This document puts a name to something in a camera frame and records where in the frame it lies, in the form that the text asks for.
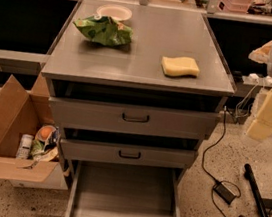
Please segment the yellow sponge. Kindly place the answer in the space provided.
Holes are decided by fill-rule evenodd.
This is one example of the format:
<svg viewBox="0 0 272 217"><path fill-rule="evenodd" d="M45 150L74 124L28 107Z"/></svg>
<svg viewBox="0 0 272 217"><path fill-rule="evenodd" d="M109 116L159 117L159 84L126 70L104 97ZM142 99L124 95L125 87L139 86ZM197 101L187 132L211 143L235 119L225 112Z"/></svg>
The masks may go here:
<svg viewBox="0 0 272 217"><path fill-rule="evenodd" d="M197 78L200 74L197 62L190 57L163 57L161 65L163 73L167 76L183 77L189 75Z"/></svg>

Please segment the grey top drawer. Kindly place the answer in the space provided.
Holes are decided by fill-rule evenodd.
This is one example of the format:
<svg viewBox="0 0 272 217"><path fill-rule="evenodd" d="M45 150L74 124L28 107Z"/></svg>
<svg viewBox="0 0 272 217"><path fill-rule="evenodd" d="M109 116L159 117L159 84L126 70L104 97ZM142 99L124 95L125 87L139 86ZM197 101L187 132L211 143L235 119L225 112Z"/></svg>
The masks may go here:
<svg viewBox="0 0 272 217"><path fill-rule="evenodd" d="M219 115L151 106L50 98L56 125L91 131L141 134L203 140L210 136Z"/></svg>

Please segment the grey metal drawer cabinet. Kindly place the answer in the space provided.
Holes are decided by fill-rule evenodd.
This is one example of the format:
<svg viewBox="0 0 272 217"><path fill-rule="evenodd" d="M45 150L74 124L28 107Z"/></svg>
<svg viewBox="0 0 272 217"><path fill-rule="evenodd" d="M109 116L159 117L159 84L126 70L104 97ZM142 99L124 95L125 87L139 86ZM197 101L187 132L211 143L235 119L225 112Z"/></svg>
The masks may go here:
<svg viewBox="0 0 272 217"><path fill-rule="evenodd" d="M129 45L99 46L75 26L65 29L42 70L51 98L218 114L235 88L203 15L150 6L131 9ZM200 73L197 78L167 76L163 57L194 58ZM190 150L196 156L204 140L59 127L61 139Z"/></svg>

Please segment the grey open bottom drawer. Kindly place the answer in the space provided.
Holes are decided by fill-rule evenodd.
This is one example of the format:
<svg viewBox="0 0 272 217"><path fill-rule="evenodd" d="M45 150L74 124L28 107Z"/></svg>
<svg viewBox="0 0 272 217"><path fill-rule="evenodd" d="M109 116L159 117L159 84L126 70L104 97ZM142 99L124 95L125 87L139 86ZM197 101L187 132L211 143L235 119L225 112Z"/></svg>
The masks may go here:
<svg viewBox="0 0 272 217"><path fill-rule="evenodd" d="M80 161L64 217L180 217L173 169Z"/></svg>

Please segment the grey middle drawer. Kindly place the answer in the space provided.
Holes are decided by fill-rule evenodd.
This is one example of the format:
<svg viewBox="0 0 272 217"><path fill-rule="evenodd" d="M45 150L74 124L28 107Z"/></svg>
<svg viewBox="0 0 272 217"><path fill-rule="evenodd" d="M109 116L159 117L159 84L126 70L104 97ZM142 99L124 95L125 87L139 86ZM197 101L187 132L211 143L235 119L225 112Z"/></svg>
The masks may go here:
<svg viewBox="0 0 272 217"><path fill-rule="evenodd" d="M61 139L59 144L64 158L68 160L184 169L196 159L196 152L191 150L69 139Z"/></svg>

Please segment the white power strip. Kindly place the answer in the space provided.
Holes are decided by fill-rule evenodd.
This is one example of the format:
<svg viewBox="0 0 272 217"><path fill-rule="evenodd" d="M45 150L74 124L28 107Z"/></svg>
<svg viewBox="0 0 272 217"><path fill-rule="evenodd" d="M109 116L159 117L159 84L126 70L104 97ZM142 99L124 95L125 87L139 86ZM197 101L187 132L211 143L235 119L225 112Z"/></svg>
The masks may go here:
<svg viewBox="0 0 272 217"><path fill-rule="evenodd" d="M272 77L268 75L265 77L261 77L259 76L259 74L251 73L247 76L245 75L244 77L242 77L242 79L245 85L260 85L262 87L272 87Z"/></svg>

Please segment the pink plastic container stack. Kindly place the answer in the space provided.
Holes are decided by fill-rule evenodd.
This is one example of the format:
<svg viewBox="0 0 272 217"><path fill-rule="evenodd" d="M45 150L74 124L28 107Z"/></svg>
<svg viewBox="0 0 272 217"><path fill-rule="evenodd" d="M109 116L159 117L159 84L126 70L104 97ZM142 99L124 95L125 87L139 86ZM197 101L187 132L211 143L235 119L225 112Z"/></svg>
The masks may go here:
<svg viewBox="0 0 272 217"><path fill-rule="evenodd" d="M222 12L236 12L245 14L248 12L252 0L219 0L218 8Z"/></svg>

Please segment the black power adapter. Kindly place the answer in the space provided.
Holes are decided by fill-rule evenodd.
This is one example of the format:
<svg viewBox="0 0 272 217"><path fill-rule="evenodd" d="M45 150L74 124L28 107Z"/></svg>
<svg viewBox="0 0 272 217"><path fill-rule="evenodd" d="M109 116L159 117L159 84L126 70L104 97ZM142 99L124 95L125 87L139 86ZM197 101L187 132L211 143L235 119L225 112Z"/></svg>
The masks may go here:
<svg viewBox="0 0 272 217"><path fill-rule="evenodd" d="M232 204L233 200L236 198L236 195L232 193L231 190L229 190L228 187L226 187L223 183L215 184L215 187L213 189L217 195L219 195L223 201L225 201L227 204Z"/></svg>

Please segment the black metal floor bar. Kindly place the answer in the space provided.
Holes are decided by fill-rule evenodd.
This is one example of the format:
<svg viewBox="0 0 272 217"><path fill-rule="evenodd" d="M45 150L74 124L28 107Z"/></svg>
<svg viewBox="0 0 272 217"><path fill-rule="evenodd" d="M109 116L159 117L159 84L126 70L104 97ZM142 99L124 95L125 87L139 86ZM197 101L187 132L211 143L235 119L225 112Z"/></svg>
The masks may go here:
<svg viewBox="0 0 272 217"><path fill-rule="evenodd" d="M257 205L258 213L259 213L260 217L268 217L269 214L266 212L265 204L262 201L263 199L261 197L259 188L257 186L258 184L255 180L255 176L254 176L252 167L246 163L246 164L244 164L244 168L245 168L244 175L245 175L245 178L250 183L250 187L252 189L252 194L255 199L255 203Z"/></svg>

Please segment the white paper plate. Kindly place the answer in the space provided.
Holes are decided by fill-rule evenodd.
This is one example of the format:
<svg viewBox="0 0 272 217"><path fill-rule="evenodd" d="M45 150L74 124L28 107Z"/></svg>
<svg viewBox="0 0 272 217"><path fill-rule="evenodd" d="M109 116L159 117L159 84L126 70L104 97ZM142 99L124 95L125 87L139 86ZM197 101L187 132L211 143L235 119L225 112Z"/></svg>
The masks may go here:
<svg viewBox="0 0 272 217"><path fill-rule="evenodd" d="M105 4L103 6L100 6L97 10L96 13L99 16L106 16L106 17L111 17L114 20L117 21L125 21L129 20L132 18L132 11L127 8L123 7L122 5L115 5L115 4Z"/></svg>

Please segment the green crumpled chip bag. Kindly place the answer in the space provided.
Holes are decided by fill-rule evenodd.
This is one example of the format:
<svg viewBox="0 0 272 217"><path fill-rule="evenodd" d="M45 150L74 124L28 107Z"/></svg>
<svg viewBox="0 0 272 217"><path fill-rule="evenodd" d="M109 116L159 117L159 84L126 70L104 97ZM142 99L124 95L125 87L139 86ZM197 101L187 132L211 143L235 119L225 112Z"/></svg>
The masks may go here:
<svg viewBox="0 0 272 217"><path fill-rule="evenodd" d="M92 43L114 47L128 45L132 40L133 30L112 17L89 16L86 19L76 19L73 24Z"/></svg>

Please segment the brown cardboard box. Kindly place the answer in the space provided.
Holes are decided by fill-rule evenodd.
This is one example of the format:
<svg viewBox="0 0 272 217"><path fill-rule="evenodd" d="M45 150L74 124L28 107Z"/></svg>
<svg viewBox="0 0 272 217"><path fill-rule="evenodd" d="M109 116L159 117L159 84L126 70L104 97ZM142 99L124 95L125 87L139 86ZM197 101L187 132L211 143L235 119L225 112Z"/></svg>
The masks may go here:
<svg viewBox="0 0 272 217"><path fill-rule="evenodd" d="M26 91L15 77L0 90L0 179L15 187L67 189L67 174L56 160L34 162L16 156L23 135L35 135L54 121L48 103L49 89L39 76Z"/></svg>

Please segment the white spray can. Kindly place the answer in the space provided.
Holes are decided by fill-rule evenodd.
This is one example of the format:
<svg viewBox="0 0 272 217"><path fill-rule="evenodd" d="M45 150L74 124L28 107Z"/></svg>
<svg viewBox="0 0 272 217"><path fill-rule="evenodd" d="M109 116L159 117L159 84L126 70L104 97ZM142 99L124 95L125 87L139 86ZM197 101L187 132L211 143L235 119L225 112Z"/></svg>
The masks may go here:
<svg viewBox="0 0 272 217"><path fill-rule="evenodd" d="M34 136L23 134L20 140L20 145L17 150L17 159L27 159L30 155L30 149L32 148L32 141Z"/></svg>

